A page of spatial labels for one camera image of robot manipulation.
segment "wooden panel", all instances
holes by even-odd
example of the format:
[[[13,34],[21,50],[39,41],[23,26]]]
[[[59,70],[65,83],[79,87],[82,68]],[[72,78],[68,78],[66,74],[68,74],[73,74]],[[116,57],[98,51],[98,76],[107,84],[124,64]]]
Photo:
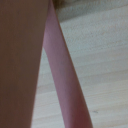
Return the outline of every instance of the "wooden panel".
[[[111,9],[109,6],[103,9],[102,2],[93,2],[88,10],[90,13],[65,18],[61,27],[94,128],[127,128],[128,0],[118,0],[115,4],[108,0],[107,4],[113,5]],[[64,128],[45,51],[42,53],[32,128]]]

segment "white textured surface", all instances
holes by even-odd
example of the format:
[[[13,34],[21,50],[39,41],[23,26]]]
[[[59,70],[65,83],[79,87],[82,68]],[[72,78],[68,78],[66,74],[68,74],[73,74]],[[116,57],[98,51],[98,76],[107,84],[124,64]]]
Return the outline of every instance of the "white textured surface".
[[[128,128],[127,4],[128,0],[84,1],[58,14],[94,128]],[[32,128],[64,128],[44,51]]]

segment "pink strip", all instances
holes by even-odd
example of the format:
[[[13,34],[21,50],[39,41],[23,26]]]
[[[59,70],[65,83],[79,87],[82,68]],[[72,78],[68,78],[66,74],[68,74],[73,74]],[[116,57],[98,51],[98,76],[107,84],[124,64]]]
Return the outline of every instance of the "pink strip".
[[[44,49],[66,128],[92,128],[84,96],[71,61],[52,0],[49,3],[44,34]]]

